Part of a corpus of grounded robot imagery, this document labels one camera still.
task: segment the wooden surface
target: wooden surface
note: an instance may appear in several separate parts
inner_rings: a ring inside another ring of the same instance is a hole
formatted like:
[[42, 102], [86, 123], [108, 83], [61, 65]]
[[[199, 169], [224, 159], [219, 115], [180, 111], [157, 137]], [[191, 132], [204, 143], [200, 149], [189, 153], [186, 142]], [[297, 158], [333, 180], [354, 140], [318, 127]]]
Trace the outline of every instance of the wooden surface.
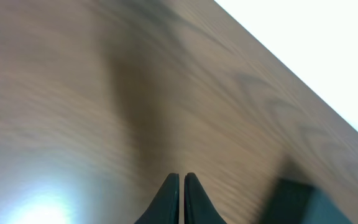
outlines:
[[0, 223], [133, 223], [169, 172], [252, 223], [288, 161], [358, 223], [358, 133], [212, 0], [0, 0]]

